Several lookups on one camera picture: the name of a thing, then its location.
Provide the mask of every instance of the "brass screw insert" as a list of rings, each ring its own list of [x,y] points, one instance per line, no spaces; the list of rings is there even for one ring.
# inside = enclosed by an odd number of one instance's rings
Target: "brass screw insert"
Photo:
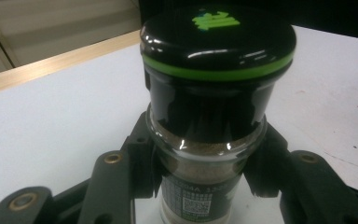
[[[17,198],[13,199],[8,208],[12,211],[20,211],[30,207],[32,204],[36,202],[37,194],[30,192],[24,193]]]
[[[299,155],[299,158],[307,163],[317,163],[318,162],[318,158],[316,158],[315,156],[311,155],[311,154],[307,154],[307,153],[302,153]]]
[[[121,161],[122,156],[117,153],[110,154],[104,158],[104,162],[112,164]]]

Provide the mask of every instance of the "jar label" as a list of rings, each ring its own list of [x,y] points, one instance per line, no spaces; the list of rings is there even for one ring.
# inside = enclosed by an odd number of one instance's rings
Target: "jar label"
[[[241,176],[213,185],[186,182],[174,175],[162,179],[162,196],[179,217],[193,222],[207,222],[225,216]]]

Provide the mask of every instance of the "wooden table edge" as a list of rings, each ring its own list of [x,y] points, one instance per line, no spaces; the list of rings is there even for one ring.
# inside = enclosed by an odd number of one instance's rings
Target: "wooden table edge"
[[[120,35],[102,42],[74,49],[35,63],[0,73],[0,91],[60,71],[64,68],[138,44],[139,31]]]

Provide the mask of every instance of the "green logo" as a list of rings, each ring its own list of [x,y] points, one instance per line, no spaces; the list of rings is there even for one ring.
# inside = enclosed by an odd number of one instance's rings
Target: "green logo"
[[[210,28],[226,27],[241,24],[233,17],[228,17],[228,13],[218,11],[217,15],[205,13],[202,16],[196,17],[192,20],[200,30],[207,31]]]

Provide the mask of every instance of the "floor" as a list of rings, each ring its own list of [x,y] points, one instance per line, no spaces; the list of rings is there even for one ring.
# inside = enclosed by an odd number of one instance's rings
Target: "floor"
[[[0,1],[0,72],[140,29],[136,1]]]

